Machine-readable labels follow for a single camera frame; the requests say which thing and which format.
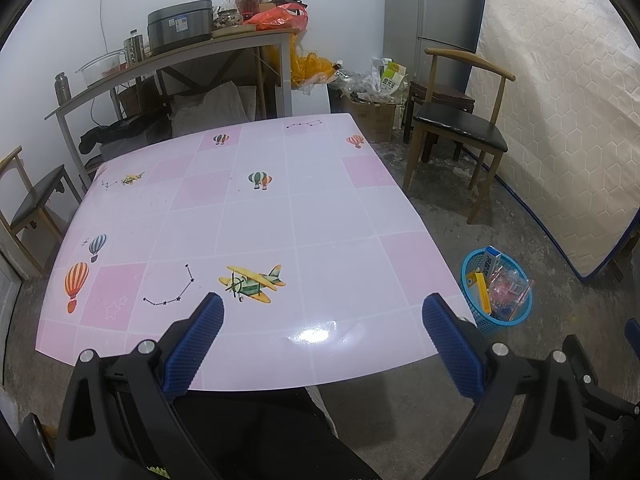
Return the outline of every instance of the beige quilted mattress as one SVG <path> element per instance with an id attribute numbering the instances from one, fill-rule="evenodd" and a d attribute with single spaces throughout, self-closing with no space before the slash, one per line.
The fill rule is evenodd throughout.
<path id="1" fill-rule="evenodd" d="M 478 54 L 516 76 L 498 176 L 579 276 L 597 272 L 640 203 L 640 49 L 609 0 L 486 0 Z M 473 69 L 476 114 L 498 82 Z"/>

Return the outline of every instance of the table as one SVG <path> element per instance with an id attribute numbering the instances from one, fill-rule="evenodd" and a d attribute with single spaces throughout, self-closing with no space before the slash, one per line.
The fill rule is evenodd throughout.
<path id="1" fill-rule="evenodd" d="M 175 50 L 165 52 L 164 54 L 159 54 L 158 56 L 153 56 L 149 59 L 145 59 L 140 63 L 137 63 L 136 65 L 131 66 L 130 68 L 127 68 L 126 70 L 116 72 L 110 76 L 105 77 L 104 79 L 101 79 L 99 82 L 94 83 L 93 85 L 89 86 L 87 90 L 80 92 L 78 95 L 71 98 L 69 101 L 52 111 L 52 113 L 45 117 L 45 120 L 49 119 L 53 115 L 57 117 L 58 124 L 65 139 L 66 146 L 71 153 L 71 157 L 74 163 L 76 164 L 76 168 L 78 169 L 80 178 L 85 186 L 89 187 L 91 185 L 91 180 L 89 179 L 89 175 L 84 168 L 82 159 L 80 158 L 78 147 L 75 145 L 74 140 L 71 137 L 71 132 L 69 131 L 68 124 L 66 124 L 65 116 L 68 113 L 75 110 L 84 103 L 89 102 L 91 99 L 94 99 L 98 95 L 109 91 L 111 94 L 111 100 L 113 101 L 113 106 L 116 110 L 116 114 L 118 118 L 121 119 L 122 113 L 120 111 L 120 104 L 118 102 L 118 97 L 115 91 L 115 89 L 119 85 L 127 81 L 131 81 L 137 77 L 159 71 L 160 69 L 181 63 L 183 61 L 210 56 L 212 54 L 219 54 L 221 52 L 229 52 L 231 50 L 240 50 L 243 48 L 258 48 L 260 46 L 267 45 L 277 45 L 280 47 L 280 86 L 282 88 L 284 102 L 282 106 L 283 109 L 278 111 L 278 116 L 291 117 L 291 68 L 289 58 L 289 35 L 292 32 L 295 32 L 295 30 L 290 28 L 283 30 L 246 32 L 244 34 L 235 34 L 232 36 L 215 38 L 209 41 L 202 41 L 200 43 L 176 48 Z"/>
<path id="2" fill-rule="evenodd" d="M 427 85 L 417 81 L 411 81 L 409 83 L 409 95 L 406 100 L 406 107 L 404 109 L 404 116 L 402 122 L 404 123 L 404 134 L 402 134 L 402 142 L 409 143 L 411 138 L 412 119 L 414 117 L 414 103 L 416 101 L 424 102 L 427 95 Z M 435 103 L 443 105 L 453 106 L 465 112 L 472 114 L 474 112 L 475 99 L 463 94 L 459 90 L 446 85 L 435 85 L 433 87 L 433 96 L 431 100 Z M 424 145 L 424 151 L 422 152 L 422 161 L 427 163 L 431 155 L 431 148 L 438 142 L 437 136 L 429 136 L 427 142 Z M 456 142 L 456 150 L 453 153 L 453 160 L 460 158 L 460 151 L 462 150 L 462 143 Z"/>
<path id="3" fill-rule="evenodd" d="M 206 390 L 328 383 L 435 354 L 421 321 L 432 292 L 473 319 L 348 114 L 218 128 L 103 164 L 58 253 L 36 348 L 69 364 L 85 348 L 129 352 L 209 291 L 225 321 L 191 385 Z"/>

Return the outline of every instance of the blue gripper pad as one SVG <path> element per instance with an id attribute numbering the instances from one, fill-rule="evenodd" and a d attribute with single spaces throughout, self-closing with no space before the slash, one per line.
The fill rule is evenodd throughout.
<path id="1" fill-rule="evenodd" d="M 625 337 L 640 359 L 640 324 L 633 317 L 625 323 Z"/>
<path id="2" fill-rule="evenodd" d="M 479 402 L 484 395 L 484 360 L 466 336 L 479 342 L 478 329 L 459 320 L 439 294 L 430 294 L 422 303 L 422 323 L 440 353 L 447 371 L 463 397 Z"/>
<path id="3" fill-rule="evenodd" d="M 171 340 L 172 335 L 177 335 L 175 332 L 183 332 L 164 360 L 162 392 L 168 402 L 187 392 L 224 319 L 225 307 L 222 298 L 210 292 L 189 319 L 173 323 L 162 336 L 161 346 L 165 338 Z"/>

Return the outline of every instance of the silver screw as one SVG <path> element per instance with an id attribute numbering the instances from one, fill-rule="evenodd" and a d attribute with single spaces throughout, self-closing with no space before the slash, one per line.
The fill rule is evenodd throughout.
<path id="1" fill-rule="evenodd" d="M 562 364 L 566 361 L 566 355 L 564 355 L 562 350 L 554 350 L 553 356 L 556 363 Z"/>
<path id="2" fill-rule="evenodd" d="M 141 354 L 151 354 L 156 347 L 156 343 L 151 341 L 151 339 L 145 339 L 138 345 L 138 352 Z"/>
<path id="3" fill-rule="evenodd" d="M 91 359 L 94 358 L 94 351 L 93 350 L 82 350 L 82 353 L 80 354 L 80 360 L 83 363 L 88 363 Z"/>
<path id="4" fill-rule="evenodd" d="M 491 345 L 491 350 L 494 351 L 494 354 L 504 357 L 509 353 L 509 347 L 504 343 L 494 343 Z"/>

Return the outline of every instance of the refrigerator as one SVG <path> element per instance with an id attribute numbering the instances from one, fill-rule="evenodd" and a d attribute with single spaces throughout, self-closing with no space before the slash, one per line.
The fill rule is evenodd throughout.
<path id="1" fill-rule="evenodd" d="M 407 67 L 410 79 L 426 83 L 431 56 L 424 49 L 455 48 L 475 52 L 484 0 L 385 0 L 383 55 Z M 438 60 L 436 82 L 466 89 L 471 67 Z"/>

